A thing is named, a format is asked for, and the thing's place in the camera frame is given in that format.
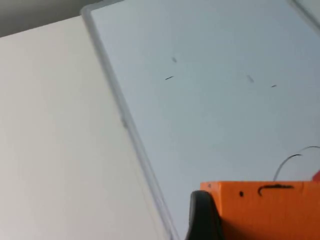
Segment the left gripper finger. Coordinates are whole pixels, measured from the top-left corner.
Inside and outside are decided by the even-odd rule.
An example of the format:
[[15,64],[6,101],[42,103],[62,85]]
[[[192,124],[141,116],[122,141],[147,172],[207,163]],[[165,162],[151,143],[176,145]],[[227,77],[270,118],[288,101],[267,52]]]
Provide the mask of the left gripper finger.
[[222,222],[209,192],[193,191],[190,195],[186,240],[223,240]]

